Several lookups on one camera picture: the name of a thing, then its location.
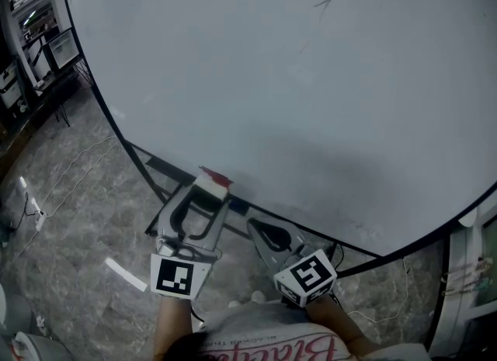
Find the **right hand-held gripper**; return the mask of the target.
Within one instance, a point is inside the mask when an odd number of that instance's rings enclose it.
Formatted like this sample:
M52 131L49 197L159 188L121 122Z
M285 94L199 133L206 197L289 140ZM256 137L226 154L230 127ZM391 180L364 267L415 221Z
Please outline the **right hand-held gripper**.
M274 217L251 217L247 229L276 290L289 304L304 308L331 292L337 272L322 249L304 243L297 226Z

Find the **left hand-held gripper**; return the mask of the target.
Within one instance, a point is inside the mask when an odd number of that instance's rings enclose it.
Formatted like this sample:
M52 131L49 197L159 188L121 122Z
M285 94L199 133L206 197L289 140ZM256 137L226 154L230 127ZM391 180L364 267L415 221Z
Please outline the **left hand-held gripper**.
M165 297L184 300L198 298L222 252L216 249L229 198L222 200L210 194L192 195L193 184L182 186L159 214L156 252L151 255L151 291ZM209 221L201 234L190 235L182 223L189 205L210 212Z

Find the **red white whiteboard eraser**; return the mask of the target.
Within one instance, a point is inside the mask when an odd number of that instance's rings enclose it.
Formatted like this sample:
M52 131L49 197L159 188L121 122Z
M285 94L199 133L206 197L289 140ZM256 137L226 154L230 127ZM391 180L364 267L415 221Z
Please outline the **red white whiteboard eraser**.
M224 201L229 194L229 188L233 181L225 175L205 166L200 166L199 169L200 174L196 177L193 184L211 196Z

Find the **person's right forearm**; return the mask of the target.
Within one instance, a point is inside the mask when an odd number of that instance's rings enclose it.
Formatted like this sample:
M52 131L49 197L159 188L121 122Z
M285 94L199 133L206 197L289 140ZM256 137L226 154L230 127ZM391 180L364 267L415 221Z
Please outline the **person's right forearm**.
M335 332L347 349L356 357L366 356L381 349L369 340L348 314L329 296L309 303L305 310L310 320Z

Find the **person's left forearm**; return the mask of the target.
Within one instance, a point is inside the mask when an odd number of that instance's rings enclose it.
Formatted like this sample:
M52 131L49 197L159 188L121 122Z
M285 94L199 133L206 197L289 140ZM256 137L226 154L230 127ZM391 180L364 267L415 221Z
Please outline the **person's left forearm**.
M191 302L163 297L159 304L153 341L153 361L162 361L172 344L193 333Z

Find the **person's light grey shirt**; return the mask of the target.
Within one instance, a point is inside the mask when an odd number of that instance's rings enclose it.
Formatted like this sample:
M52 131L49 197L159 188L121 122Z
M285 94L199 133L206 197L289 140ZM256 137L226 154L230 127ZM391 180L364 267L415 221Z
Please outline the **person's light grey shirt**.
M282 303L249 303L208 317L198 354L210 361L431 361L424 346L402 343L355 355L338 333Z

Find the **black metal table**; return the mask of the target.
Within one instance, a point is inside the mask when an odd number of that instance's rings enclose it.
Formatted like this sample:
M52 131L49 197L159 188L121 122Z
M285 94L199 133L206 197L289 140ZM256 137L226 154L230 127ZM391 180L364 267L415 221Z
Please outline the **black metal table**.
M51 75L43 86L41 99L24 119L24 123L39 129L53 115L57 122L67 127L71 124L65 109L65 103L83 86L91 88L89 73L78 65L71 66L56 75Z

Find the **white grey equipment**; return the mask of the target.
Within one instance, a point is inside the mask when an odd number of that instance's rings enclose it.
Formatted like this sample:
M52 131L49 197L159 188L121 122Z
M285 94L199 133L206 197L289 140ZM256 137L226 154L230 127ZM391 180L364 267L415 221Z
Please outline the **white grey equipment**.
M35 318L28 300L0 284L0 361L74 361L51 338L44 319Z

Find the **glass display case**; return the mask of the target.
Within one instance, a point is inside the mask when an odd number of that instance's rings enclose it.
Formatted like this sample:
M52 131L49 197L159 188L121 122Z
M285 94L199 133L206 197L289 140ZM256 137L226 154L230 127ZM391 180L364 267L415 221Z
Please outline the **glass display case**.
M59 33L43 46L43 52L50 70L60 71L79 56L74 30L69 28Z

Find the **white printer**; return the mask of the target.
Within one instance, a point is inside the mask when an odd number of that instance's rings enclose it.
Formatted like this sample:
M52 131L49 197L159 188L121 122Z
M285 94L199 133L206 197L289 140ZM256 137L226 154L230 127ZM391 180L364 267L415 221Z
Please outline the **white printer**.
M22 92L19 87L16 64L12 62L5 70L0 72L0 99L6 109L13 107Z

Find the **white whiteboard with black frame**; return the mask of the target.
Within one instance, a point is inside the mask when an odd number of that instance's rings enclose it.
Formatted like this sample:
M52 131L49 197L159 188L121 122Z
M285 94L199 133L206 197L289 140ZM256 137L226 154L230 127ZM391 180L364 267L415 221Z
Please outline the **white whiteboard with black frame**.
M64 0L116 135L400 258L497 194L497 0Z

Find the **white cabinet frame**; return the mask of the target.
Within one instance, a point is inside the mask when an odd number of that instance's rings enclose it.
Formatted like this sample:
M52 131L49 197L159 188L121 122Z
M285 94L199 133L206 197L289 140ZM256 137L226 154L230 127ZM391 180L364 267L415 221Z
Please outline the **white cabinet frame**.
M432 359L455 359L483 341L497 318L497 196L458 221L444 243L435 314L426 337Z

